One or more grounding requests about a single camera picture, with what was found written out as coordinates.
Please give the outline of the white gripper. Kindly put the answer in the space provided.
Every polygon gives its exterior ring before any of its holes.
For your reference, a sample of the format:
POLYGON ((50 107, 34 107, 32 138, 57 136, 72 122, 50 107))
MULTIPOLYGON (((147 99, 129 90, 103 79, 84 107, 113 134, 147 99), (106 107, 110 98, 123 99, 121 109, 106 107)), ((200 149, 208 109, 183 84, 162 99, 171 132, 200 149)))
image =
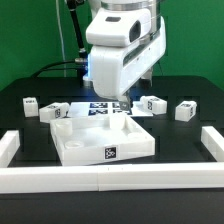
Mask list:
POLYGON ((141 39, 125 48, 93 46, 89 73, 96 94, 108 99, 120 98, 120 109, 129 111, 130 97, 124 94, 164 55, 165 49, 164 19, 156 37, 149 42, 141 39))

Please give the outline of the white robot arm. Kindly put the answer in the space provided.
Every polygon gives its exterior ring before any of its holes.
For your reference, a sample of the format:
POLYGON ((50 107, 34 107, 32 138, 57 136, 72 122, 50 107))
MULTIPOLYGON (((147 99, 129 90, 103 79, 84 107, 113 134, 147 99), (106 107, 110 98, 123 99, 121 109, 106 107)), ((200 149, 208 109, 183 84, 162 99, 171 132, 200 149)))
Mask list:
POLYGON ((88 1, 92 22, 86 39, 92 45, 88 63, 94 91, 128 111, 129 89, 152 78, 152 68, 166 50, 162 0, 88 1))

